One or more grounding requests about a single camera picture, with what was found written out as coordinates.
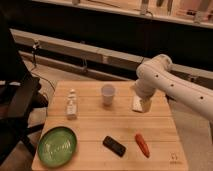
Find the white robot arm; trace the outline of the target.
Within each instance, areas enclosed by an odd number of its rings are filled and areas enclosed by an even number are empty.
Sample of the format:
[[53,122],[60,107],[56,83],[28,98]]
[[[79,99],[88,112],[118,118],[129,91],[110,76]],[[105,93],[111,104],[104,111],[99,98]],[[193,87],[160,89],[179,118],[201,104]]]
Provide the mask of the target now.
[[213,123],[213,90],[171,74],[171,68],[172,60],[165,54],[141,63],[136,70],[135,93],[148,101],[159,89]]

